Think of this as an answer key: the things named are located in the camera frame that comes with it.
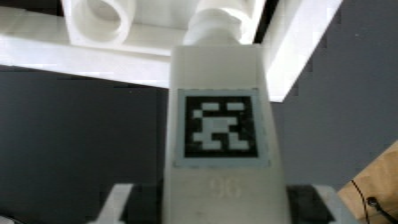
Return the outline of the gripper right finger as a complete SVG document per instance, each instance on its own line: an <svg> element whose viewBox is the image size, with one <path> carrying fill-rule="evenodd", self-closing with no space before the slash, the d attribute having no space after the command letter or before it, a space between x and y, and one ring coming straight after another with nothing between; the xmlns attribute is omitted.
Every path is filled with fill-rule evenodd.
<svg viewBox="0 0 398 224"><path fill-rule="evenodd" d="M314 185L314 190L333 218L328 224L358 224L333 188L326 185Z"/></svg>

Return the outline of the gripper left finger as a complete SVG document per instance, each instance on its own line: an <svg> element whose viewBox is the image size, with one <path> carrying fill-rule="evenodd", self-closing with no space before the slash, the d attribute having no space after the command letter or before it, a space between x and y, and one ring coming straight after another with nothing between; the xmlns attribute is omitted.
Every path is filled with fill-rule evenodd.
<svg viewBox="0 0 398 224"><path fill-rule="evenodd" d="M120 216L132 187L132 183L118 183L113 185L95 220L86 224L124 224Z"/></svg>

